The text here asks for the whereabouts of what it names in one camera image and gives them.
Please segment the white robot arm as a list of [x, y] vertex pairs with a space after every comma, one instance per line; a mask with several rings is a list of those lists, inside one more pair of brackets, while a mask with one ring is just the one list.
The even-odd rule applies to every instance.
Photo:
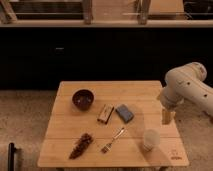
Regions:
[[185, 99], [200, 107], [213, 123], [213, 88], [204, 83], [206, 77], [207, 70], [199, 62], [175, 67], [165, 74], [166, 86], [158, 95], [158, 100], [163, 106], [164, 125], [171, 123], [175, 116], [175, 108]]

